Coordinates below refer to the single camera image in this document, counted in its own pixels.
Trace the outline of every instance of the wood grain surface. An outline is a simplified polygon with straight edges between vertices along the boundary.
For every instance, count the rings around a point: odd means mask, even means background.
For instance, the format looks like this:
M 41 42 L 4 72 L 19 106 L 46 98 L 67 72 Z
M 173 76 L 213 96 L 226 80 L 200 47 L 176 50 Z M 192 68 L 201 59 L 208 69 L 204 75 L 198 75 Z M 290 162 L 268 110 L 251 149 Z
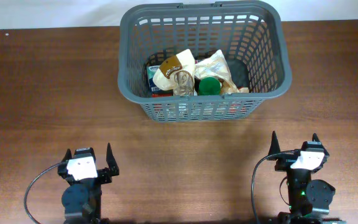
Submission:
M 293 83 L 239 121 L 160 124 L 117 87 L 119 28 L 0 30 L 0 223 L 31 223 L 30 181 L 65 150 L 91 146 L 121 174 L 103 186 L 102 216 L 115 221 L 249 220 L 250 179 L 276 130 L 281 148 L 317 133 L 331 157 L 313 175 L 337 192 L 330 217 L 358 223 L 358 21 L 285 22 Z M 285 174 L 257 173 L 260 216 L 287 212 Z M 54 170 L 29 195 L 42 223 L 63 223 L 68 184 Z

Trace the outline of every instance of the gray plastic basket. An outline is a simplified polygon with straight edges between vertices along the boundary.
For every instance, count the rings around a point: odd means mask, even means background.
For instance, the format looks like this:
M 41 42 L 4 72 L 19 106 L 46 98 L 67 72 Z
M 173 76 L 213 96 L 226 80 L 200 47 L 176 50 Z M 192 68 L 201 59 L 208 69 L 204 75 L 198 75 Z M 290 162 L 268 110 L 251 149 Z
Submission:
M 264 2 L 140 5 L 125 13 L 120 33 L 119 89 L 156 121 L 244 118 L 291 85 L 280 16 Z M 196 59 L 221 49 L 234 83 L 250 93 L 152 98 L 145 68 L 186 49 Z

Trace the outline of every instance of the basket rim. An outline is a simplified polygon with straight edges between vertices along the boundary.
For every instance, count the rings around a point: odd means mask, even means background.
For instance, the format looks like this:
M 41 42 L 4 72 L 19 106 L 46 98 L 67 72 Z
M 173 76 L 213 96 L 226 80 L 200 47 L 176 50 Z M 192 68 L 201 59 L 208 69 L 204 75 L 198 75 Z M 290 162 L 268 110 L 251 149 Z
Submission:
M 128 27 L 131 21 L 131 17 L 135 13 L 139 13 L 141 11 L 155 11 L 155 10 L 164 10 L 164 9 L 174 9 L 178 8 L 182 3 L 171 3 L 171 4 L 141 4 L 135 6 L 128 10 L 121 19 L 120 23 L 120 43 L 119 43 L 119 71 L 118 71 L 118 88 L 123 96 L 127 98 L 129 101 L 138 104 L 156 104 L 156 103 L 204 103 L 209 101 L 227 101 L 227 100 L 266 100 L 279 97 L 283 95 L 292 83 L 292 72 L 288 59 L 288 50 L 287 45 L 284 39 L 284 33 L 281 24 L 281 18 L 278 12 L 269 4 L 262 1 L 228 1 L 228 2 L 215 2 L 215 4 L 197 4 L 199 7 L 198 10 L 202 9 L 201 6 L 205 6 L 205 9 L 210 9 L 211 6 L 223 4 L 225 8 L 236 8 L 238 7 L 249 7 L 249 6 L 258 6 L 273 16 L 274 26 L 276 28 L 276 35 L 278 40 L 278 49 L 280 54 L 280 59 L 283 68 L 283 81 L 282 84 L 275 89 L 274 91 L 270 91 L 267 93 L 233 93 L 230 95 L 222 95 L 222 96 L 166 96 L 166 97 L 157 97 L 157 98 L 146 98 L 140 97 L 133 94 L 132 91 L 126 85 L 126 63 L 127 63 L 127 55 L 128 52 Z

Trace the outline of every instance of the wire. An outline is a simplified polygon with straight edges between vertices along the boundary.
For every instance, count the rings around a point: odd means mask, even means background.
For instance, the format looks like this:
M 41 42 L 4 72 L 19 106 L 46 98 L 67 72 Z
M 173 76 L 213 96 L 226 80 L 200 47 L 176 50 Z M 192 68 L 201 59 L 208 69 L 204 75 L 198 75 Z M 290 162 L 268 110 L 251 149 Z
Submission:
M 255 185 L 255 175 L 256 175 L 256 170 L 258 169 L 258 166 L 266 159 L 271 158 L 271 157 L 275 157 L 275 156 L 279 156 L 282 154 L 286 154 L 286 153 L 293 153 L 296 150 L 288 150 L 288 151 L 283 151 L 283 152 L 279 152 L 279 153 L 275 153 L 275 154 L 271 154 L 271 155 L 267 155 L 265 157 L 263 157 L 255 166 L 254 168 L 254 173 L 252 173 L 252 182 L 251 182 L 251 204 L 252 204 L 252 211 L 254 212 L 254 216 L 256 219 L 256 223 L 260 224 L 259 222 L 259 218 L 258 218 L 258 214 L 256 213 L 256 208 L 255 208 L 255 200 L 254 200 L 254 185 Z
M 281 186 L 283 185 L 284 180 L 286 180 L 286 179 L 287 179 L 287 177 L 284 177 L 283 180 L 282 180 L 281 183 L 280 183 L 280 196 L 281 196 L 281 199 L 283 199 L 284 203 L 286 203 L 286 205 L 289 206 L 290 204 L 287 203 L 287 202 L 284 200 L 283 195 L 281 194 Z
M 29 211 L 29 208 L 27 208 L 27 196 L 30 192 L 30 189 L 31 187 L 34 185 L 35 181 L 37 181 L 41 176 L 43 176 L 44 174 L 46 174 L 48 171 L 50 171 L 51 169 L 55 168 L 55 167 L 58 167 L 60 165 L 63 165 L 63 164 L 67 164 L 67 161 L 65 162 L 59 162 L 58 164 L 55 164 L 51 167 L 49 167 L 48 169 L 42 171 L 42 173 L 40 173 L 31 183 L 30 185 L 28 186 L 27 190 L 25 191 L 25 194 L 24 194 L 24 210 L 26 212 L 26 214 L 30 217 L 30 219 L 36 223 L 36 224 L 41 224 L 40 222 L 38 222 L 30 213 Z

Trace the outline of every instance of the brown label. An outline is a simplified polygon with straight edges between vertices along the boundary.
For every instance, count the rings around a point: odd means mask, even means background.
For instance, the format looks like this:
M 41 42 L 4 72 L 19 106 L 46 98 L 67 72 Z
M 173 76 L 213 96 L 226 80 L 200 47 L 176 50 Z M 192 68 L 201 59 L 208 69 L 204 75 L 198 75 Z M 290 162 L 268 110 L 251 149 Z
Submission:
M 166 59 L 162 65 L 160 65 L 160 70 L 164 74 L 165 78 L 169 79 L 170 75 L 173 72 L 181 70 L 183 67 L 176 55 Z

